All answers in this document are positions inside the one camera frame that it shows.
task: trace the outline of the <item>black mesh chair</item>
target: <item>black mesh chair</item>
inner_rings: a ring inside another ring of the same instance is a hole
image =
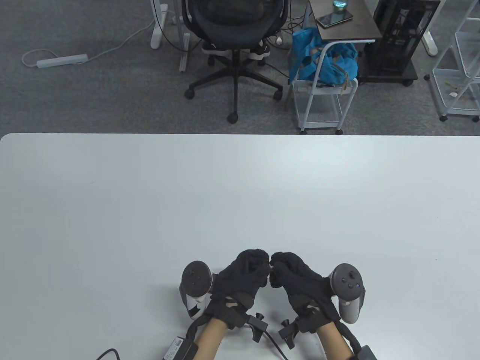
[[[200,39],[221,49],[232,50],[232,59],[209,55],[208,65],[215,60],[226,68],[189,85],[187,99],[193,99],[195,88],[217,79],[233,77],[233,112],[228,121],[238,121],[238,79],[249,77],[277,89],[275,100],[281,100],[283,87],[259,73],[247,69],[255,60],[240,60],[242,50],[258,46],[263,39],[275,35],[284,25],[288,15],[288,0],[182,0],[182,16],[185,26]]]

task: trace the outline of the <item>white power cord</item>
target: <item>white power cord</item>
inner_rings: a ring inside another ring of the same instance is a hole
[[[97,59],[97,58],[99,58],[100,56],[105,55],[105,54],[107,54],[107,53],[109,53],[109,52],[118,50],[118,49],[121,48],[123,45],[125,45],[125,43],[126,43],[128,40],[130,40],[132,37],[134,37],[134,36],[137,35],[138,33],[141,33],[142,31],[145,31],[145,30],[147,30],[149,27],[151,27],[151,26],[154,24],[154,22],[155,22],[155,20],[152,20],[152,22],[151,22],[148,26],[143,27],[143,28],[141,28],[140,30],[135,31],[133,34],[131,34],[128,38],[126,38],[126,39],[125,39],[120,45],[118,45],[117,47],[111,48],[111,49],[106,50],[106,51],[103,51],[103,52],[101,52],[100,54],[95,55],[94,57],[88,59],[87,61],[76,62],[76,63],[74,63],[73,65],[85,64],[86,62],[89,62],[89,61],[92,61],[92,60],[94,60],[94,59]],[[58,56],[57,54],[55,54],[52,50],[43,49],[43,48],[42,48],[42,49],[34,49],[34,50],[30,50],[30,51],[28,51],[28,52],[26,52],[26,53],[24,53],[24,54],[22,55],[22,64],[25,65],[25,66],[27,66],[27,67],[29,67],[29,68],[34,68],[34,67],[36,67],[36,64],[35,64],[35,65],[27,64],[27,63],[25,62],[25,56],[27,56],[28,54],[31,54],[31,53],[33,53],[33,52],[37,52],[37,51],[47,51],[47,52],[49,52],[50,54],[52,54],[53,56],[55,56],[56,58],[59,58],[59,56]]]

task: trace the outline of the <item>dark tabletop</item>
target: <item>dark tabletop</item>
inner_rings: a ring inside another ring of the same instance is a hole
[[[333,0],[310,0],[310,5],[315,18],[328,15],[334,11]],[[347,10],[353,15],[352,20],[334,25],[328,29],[322,28],[315,22],[322,40],[366,40],[380,39],[382,37],[364,0],[349,0]]]

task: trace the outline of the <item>black glove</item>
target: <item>black glove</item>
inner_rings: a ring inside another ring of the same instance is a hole
[[[248,320],[246,311],[253,306],[258,289],[267,284],[269,260],[268,254],[260,249],[241,252],[215,277],[204,314],[222,320],[229,329],[244,326]],[[227,303],[236,305],[228,307]]]
[[[299,315],[298,328],[301,332],[314,333],[320,326],[340,320],[330,286],[330,278],[312,271],[301,258],[291,252],[276,252],[270,264],[270,284],[273,288],[283,286],[288,301]]]

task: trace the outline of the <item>sneaker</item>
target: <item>sneaker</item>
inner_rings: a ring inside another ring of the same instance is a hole
[[[270,56],[270,47],[263,40],[260,40],[258,46],[250,49],[250,54],[248,54],[248,57],[253,60],[261,60],[267,56]]]
[[[227,56],[228,50],[221,50],[217,48],[214,44],[209,44],[204,41],[202,44],[202,51],[208,55],[218,55],[218,56]]]

